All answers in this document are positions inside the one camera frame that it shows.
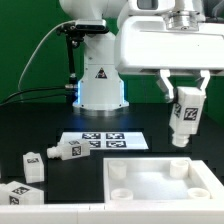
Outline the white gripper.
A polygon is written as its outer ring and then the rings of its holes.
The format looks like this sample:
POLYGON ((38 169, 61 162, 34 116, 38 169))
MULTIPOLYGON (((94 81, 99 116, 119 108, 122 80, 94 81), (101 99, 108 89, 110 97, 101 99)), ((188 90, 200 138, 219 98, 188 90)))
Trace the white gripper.
POLYGON ((121 74, 159 70, 157 85, 174 100, 169 70, 196 73, 205 91, 210 71, 224 71, 224 24, 208 23, 203 0, 128 0, 118 17, 115 67, 121 74))

